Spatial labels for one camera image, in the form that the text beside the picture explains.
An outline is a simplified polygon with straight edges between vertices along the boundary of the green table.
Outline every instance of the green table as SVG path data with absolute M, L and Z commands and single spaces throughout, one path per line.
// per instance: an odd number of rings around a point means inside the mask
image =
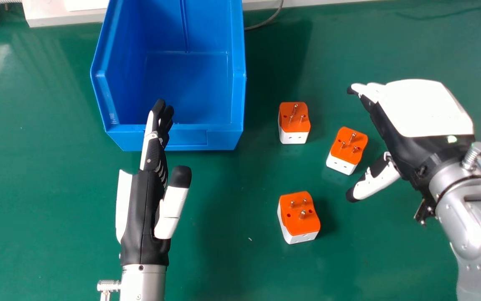
M 246 24 L 269 16 L 246 14 Z M 29 29 L 0 7 L 0 300 L 98 300 L 119 278 L 118 169 L 135 172 L 103 132 L 89 80 L 100 25 Z M 167 299 L 454 300 L 456 261 L 435 220 L 413 219 L 403 181 L 368 201 L 345 191 L 383 150 L 353 82 L 444 82 L 481 140 L 481 0 L 294 8 L 246 34 L 245 130 L 233 152 L 168 153 L 194 179 L 175 234 Z M 281 145 L 283 101 L 309 104 L 306 145 Z M 341 126 L 370 142 L 356 173 L 326 168 Z M 307 190 L 319 237 L 287 245 L 280 195 Z

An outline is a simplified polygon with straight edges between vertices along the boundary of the orange object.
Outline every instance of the orange object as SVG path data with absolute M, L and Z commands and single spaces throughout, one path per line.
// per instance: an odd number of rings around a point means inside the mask
M 305 102 L 282 102 L 278 116 L 279 140 L 283 144 L 303 144 L 311 130 Z
M 351 175 L 361 158 L 369 139 L 367 135 L 343 126 L 331 147 L 326 165 L 346 175 Z
M 283 238 L 288 244 L 314 240 L 320 231 L 320 219 L 313 198 L 307 191 L 281 196 L 278 219 Z

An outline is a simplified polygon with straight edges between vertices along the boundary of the robotic arm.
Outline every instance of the robotic arm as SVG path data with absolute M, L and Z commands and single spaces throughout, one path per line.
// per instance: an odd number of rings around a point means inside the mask
M 101 301 L 120 291 L 120 301 L 162 301 L 170 239 L 177 227 L 192 181 L 189 167 L 176 166 L 168 183 L 164 147 L 173 108 L 159 99 L 149 112 L 140 169 L 120 170 L 116 200 L 116 238 L 121 244 L 122 280 L 101 280 Z
M 387 145 L 385 152 L 346 194 L 363 200 L 397 179 L 422 194 L 415 219 L 441 223 L 458 261 L 460 301 L 481 300 L 481 143 L 473 122 L 439 82 L 399 80 L 353 84 Z

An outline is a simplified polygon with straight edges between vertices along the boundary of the metal bolt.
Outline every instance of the metal bolt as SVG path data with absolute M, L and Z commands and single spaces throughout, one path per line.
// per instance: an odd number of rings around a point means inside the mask
M 476 165 L 476 158 L 481 155 L 481 142 L 474 142 L 471 144 L 471 147 L 469 147 L 469 150 L 465 154 L 465 157 L 463 158 L 461 162 L 461 166 L 466 169 L 466 170 L 473 170 L 475 169 Z

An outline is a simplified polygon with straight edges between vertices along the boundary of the bin floor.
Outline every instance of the bin floor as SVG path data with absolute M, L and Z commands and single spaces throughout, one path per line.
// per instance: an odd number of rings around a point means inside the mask
M 148 53 L 143 83 L 148 98 L 137 123 L 145 124 L 145 112 L 158 98 L 173 105 L 175 123 L 230 123 L 232 74 L 227 60 L 226 53 Z

